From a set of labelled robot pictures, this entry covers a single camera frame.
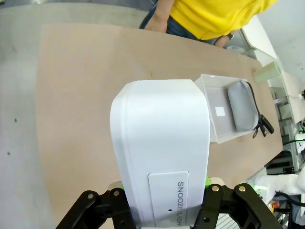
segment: gray pouch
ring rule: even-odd
[[[259,112],[250,84],[244,80],[228,87],[228,96],[238,132],[253,130],[259,121]]]

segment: hand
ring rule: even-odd
[[[223,48],[224,45],[229,41],[230,39],[228,38],[228,36],[221,36],[219,37],[214,45],[217,46],[217,47],[220,47],[220,48]]]
[[[156,14],[153,14],[152,18],[149,20],[144,29],[166,33],[167,19],[163,19]]]

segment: wristwatch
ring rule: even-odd
[[[227,37],[228,37],[230,40],[232,40],[233,37],[234,37],[234,34],[230,34],[230,33],[229,33],[229,34],[227,35]]]

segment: jeans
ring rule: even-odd
[[[145,28],[145,26],[147,25],[149,20],[152,18],[154,12],[156,11],[156,8],[157,8],[157,4],[155,4],[150,9],[148,14],[146,15],[146,17],[142,21],[142,23],[140,25],[140,29]],[[169,19],[167,21],[166,33],[171,34],[171,35],[176,35],[176,36],[179,36],[179,37],[189,38],[189,39],[200,41],[200,42],[204,42],[204,43],[207,43],[207,44],[214,44],[215,41],[217,40],[217,38],[213,38],[213,39],[204,41],[204,40],[200,40],[200,39],[196,38],[193,34],[188,32],[183,26],[181,26],[178,22],[176,22],[175,19],[172,18],[171,16],[169,17]]]

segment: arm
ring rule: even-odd
[[[175,0],[159,0],[156,11],[145,26],[145,29],[165,33],[167,20],[170,17],[174,2]]]
[[[230,33],[233,35],[236,32],[236,30],[231,31]],[[230,39],[227,36],[221,36],[215,41],[215,46],[223,48],[225,44],[229,41]]]

